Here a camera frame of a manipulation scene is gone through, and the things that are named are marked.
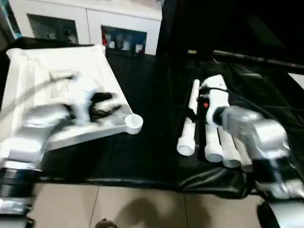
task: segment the white cabinet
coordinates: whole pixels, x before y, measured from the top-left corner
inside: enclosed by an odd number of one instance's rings
[[[90,44],[86,9],[34,0],[9,0],[22,36]]]
[[[80,44],[103,43],[155,55],[162,4],[154,0],[9,0],[21,34]]]

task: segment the black tablecloth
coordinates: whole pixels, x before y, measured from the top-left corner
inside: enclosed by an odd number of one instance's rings
[[[22,38],[10,48],[71,46]],[[183,157],[176,151],[193,79],[203,80],[217,73],[223,75],[231,90],[276,115],[290,136],[298,162],[304,162],[304,92],[286,71],[194,61],[177,64],[165,57],[131,57],[115,50],[108,50],[106,57],[130,107],[144,119],[141,132],[47,152],[41,181],[213,193],[227,198],[245,196],[252,180],[249,175],[204,160],[204,124],[198,124],[197,132],[201,131],[193,156]],[[3,95],[9,68],[5,52],[0,54],[0,62]],[[230,102],[248,107],[234,98]]]

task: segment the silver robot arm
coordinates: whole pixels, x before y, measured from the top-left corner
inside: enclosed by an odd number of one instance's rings
[[[229,106],[221,75],[206,79],[202,86],[205,90],[210,88],[206,94],[209,98],[207,123],[238,138],[252,160],[255,188],[266,200],[258,208],[263,228],[304,227],[303,179],[291,163],[283,126],[276,120],[265,119],[260,113]]]
[[[33,189],[49,138],[71,123],[67,105],[50,104],[30,109],[22,126],[8,139],[9,155],[0,170],[0,227],[33,227],[26,217],[34,202]]]

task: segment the white plastic tray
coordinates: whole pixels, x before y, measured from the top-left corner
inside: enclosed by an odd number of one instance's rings
[[[92,77],[100,92],[116,94],[114,99],[99,103],[103,109],[122,105],[115,114],[101,119],[99,123],[85,126],[71,125],[53,135],[48,149],[54,150],[77,143],[127,132],[136,134],[141,130],[143,119],[132,112],[124,94],[105,58],[102,45],[92,47],[71,47],[53,49],[22,50],[18,48],[7,51],[10,58],[5,92],[1,110],[14,102],[30,88],[50,80],[52,77],[67,76],[80,72],[85,77]],[[0,122],[0,142],[12,136],[22,123],[22,115],[30,107],[57,102],[65,102],[70,89],[70,80],[58,81],[35,93],[34,96],[20,103]]]

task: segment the black cable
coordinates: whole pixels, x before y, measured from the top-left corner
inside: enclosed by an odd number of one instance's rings
[[[37,86],[34,86],[33,88],[29,89],[28,91],[24,92],[17,100],[14,100],[10,105],[8,105],[4,110],[1,110],[0,112],[0,121],[4,119],[8,114],[10,114],[17,105],[19,105],[22,102],[25,102],[25,100],[29,99],[31,96],[33,96],[38,90],[43,89],[47,85],[51,83],[55,83],[64,79],[73,79],[74,76],[66,76],[66,77],[60,77],[60,78],[52,78],[49,81],[43,82]]]

